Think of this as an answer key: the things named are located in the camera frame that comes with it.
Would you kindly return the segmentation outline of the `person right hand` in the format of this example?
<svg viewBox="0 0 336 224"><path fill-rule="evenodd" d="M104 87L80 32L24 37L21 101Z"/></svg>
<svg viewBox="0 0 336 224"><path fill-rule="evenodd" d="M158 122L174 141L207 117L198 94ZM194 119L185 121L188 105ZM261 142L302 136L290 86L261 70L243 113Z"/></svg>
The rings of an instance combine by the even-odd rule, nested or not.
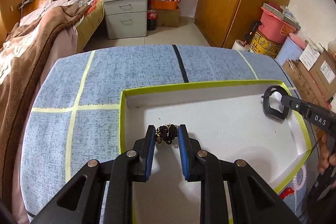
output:
<svg viewBox="0 0 336 224"><path fill-rule="evenodd" d="M321 139L322 147L320 149L320 156L318 161L318 173L323 173L330 165L336 166L335 153L331 154L327 146L328 135L323 134Z"/></svg>

